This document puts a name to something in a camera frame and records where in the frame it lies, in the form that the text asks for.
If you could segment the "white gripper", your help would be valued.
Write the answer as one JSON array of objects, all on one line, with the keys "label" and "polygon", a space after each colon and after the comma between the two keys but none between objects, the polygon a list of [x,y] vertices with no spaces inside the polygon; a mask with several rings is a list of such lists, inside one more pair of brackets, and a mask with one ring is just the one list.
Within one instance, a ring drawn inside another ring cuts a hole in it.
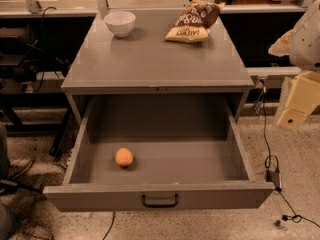
[{"label": "white gripper", "polygon": [[273,56],[289,55],[292,65],[304,71],[290,82],[290,90],[276,125],[287,131],[300,127],[320,105],[320,0],[313,2],[293,30],[268,49]]}]

